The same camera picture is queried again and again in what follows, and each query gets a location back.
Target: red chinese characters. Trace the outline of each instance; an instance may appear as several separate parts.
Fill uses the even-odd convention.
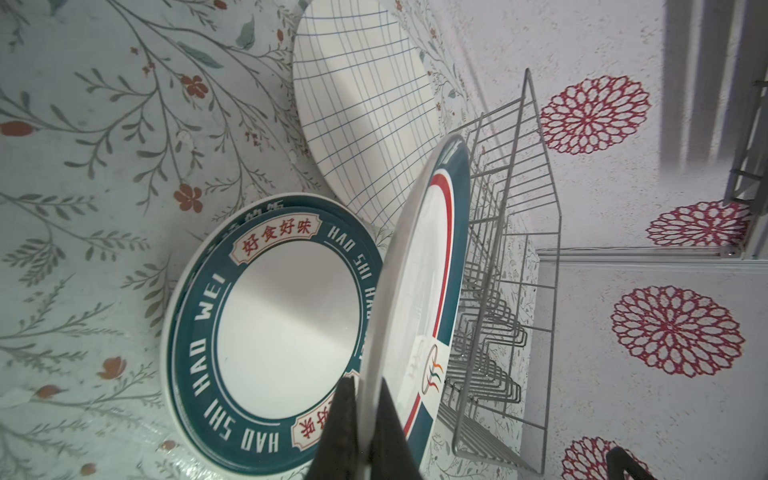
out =
[[[251,234],[250,237],[248,237],[245,242],[243,242],[243,251],[246,253],[246,255],[250,255],[251,252],[254,252],[259,249],[259,239],[256,238],[255,234]]]
[[[230,259],[240,265],[250,263],[266,247],[296,238],[309,239],[317,234],[323,221],[315,214],[287,214],[257,225],[235,241]]]
[[[315,422],[312,420],[312,417],[299,422],[299,426],[301,427],[301,435],[307,439],[315,432]]]
[[[309,233],[311,226],[312,223],[309,220],[301,220],[299,222],[298,231],[299,233]]]
[[[318,411],[317,413],[317,422],[320,424],[321,430],[326,427],[327,421],[328,421],[328,407],[323,407],[323,409]]]
[[[270,241],[273,238],[277,238],[277,235],[275,235],[275,230],[277,230],[275,227],[267,226],[264,228],[264,233],[261,234],[261,237],[264,239],[264,243]]]
[[[280,224],[280,235],[283,235],[285,233],[288,233],[289,235],[293,232],[293,218],[290,218],[289,220],[283,220],[283,222]]]

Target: teal plate border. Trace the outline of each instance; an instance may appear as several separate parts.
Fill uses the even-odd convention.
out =
[[[382,267],[379,251],[365,227],[346,208],[312,194],[270,197],[231,217],[208,237],[181,277],[165,319],[162,358],[167,402],[178,426],[204,459],[227,472],[278,474],[310,461],[333,394],[329,391],[311,408],[285,419],[262,419],[240,408],[214,375],[214,320],[230,287],[252,260],[236,263],[230,256],[233,246],[242,242],[247,231],[286,215],[316,216],[321,223],[319,228],[311,221],[304,224],[303,236],[295,234],[298,225],[294,224],[295,230],[280,241],[308,240],[332,248],[355,279],[360,305],[358,338],[344,375],[354,376],[360,369],[364,334]],[[259,247],[261,251],[275,248],[263,243]]]

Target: floral tablecloth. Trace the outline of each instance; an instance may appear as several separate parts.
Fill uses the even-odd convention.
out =
[[[442,133],[476,112],[425,1],[385,0],[422,49]],[[159,333],[229,214],[333,193],[296,115],[304,0],[0,0],[0,478],[198,478],[163,405]],[[430,478],[507,475],[448,453]],[[293,472],[288,476],[297,476]]]

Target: white plate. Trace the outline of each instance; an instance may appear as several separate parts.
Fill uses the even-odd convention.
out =
[[[309,462],[341,376],[357,376],[381,257],[324,197],[237,212],[174,291],[161,354],[167,404],[203,460],[274,475]]]
[[[358,217],[394,228],[439,139],[419,49],[375,0],[314,0],[296,31],[293,86],[328,185]]]
[[[469,151],[450,135],[432,152],[397,223],[366,332],[358,441],[372,438],[384,377],[417,465],[443,390],[469,232]]]

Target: red stripe on plate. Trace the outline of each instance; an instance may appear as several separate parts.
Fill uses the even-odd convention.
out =
[[[442,306],[445,302],[445,286],[448,284],[448,268],[451,266],[451,248],[453,247],[453,192],[451,192],[451,185],[449,184],[448,177],[442,173],[438,173],[432,177],[429,186],[431,187],[432,185],[437,185],[440,187],[440,190],[442,190],[442,195],[445,198],[445,212],[448,214],[448,242],[445,244],[445,269],[442,272],[442,289],[440,290],[440,304],[437,309],[435,330],[432,332],[432,336],[437,338],[437,331],[440,327],[440,319],[442,317]]]
[[[408,434],[411,432],[413,419],[416,418],[416,412],[418,412],[419,410],[419,403],[421,402],[421,399],[422,399],[422,396],[417,393],[416,401],[413,403],[413,407],[411,408],[411,414],[408,415],[408,422],[406,422],[406,426],[402,429],[402,432],[406,434],[406,438],[408,438]]]

